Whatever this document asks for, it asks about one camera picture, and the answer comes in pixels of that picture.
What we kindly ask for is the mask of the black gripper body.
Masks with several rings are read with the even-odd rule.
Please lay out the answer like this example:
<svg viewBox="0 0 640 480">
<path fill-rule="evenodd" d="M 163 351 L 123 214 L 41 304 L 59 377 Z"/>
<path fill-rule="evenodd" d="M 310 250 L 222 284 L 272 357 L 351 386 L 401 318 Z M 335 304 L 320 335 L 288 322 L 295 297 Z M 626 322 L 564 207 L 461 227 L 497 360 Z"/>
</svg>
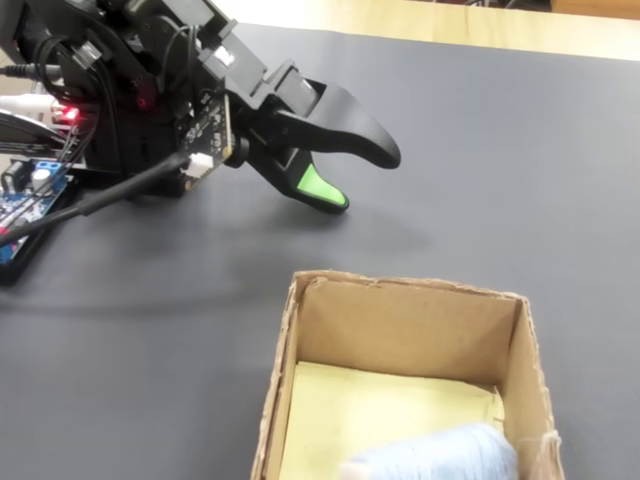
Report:
<svg viewBox="0 0 640 480">
<path fill-rule="evenodd" d="M 277 154 L 267 145 L 273 89 L 266 65 L 232 33 L 206 36 L 198 54 L 198 142 L 223 162 L 252 161 Z"/>
</svg>

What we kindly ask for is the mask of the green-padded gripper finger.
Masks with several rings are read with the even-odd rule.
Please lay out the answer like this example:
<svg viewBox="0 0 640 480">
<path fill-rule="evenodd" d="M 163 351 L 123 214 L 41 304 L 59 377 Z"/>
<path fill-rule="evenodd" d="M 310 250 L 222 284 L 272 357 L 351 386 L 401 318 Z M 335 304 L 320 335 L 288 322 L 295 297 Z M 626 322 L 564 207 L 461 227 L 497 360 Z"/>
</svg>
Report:
<svg viewBox="0 0 640 480">
<path fill-rule="evenodd" d="M 307 150 L 289 148 L 277 154 L 260 152 L 259 173 L 282 195 L 316 210 L 340 215 L 350 206 L 348 197 L 321 177 Z"/>
</svg>

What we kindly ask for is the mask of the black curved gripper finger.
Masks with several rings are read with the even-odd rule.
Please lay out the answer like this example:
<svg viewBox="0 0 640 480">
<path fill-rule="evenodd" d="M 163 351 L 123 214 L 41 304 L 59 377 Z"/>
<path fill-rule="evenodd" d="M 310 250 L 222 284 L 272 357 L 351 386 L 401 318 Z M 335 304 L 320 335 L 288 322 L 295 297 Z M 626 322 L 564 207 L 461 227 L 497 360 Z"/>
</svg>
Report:
<svg viewBox="0 0 640 480">
<path fill-rule="evenodd" d="M 273 89 L 267 117 L 267 145 L 347 153 L 382 169 L 396 169 L 401 152 L 391 134 L 345 88 L 304 77 L 287 61 L 267 77 Z"/>
</svg>

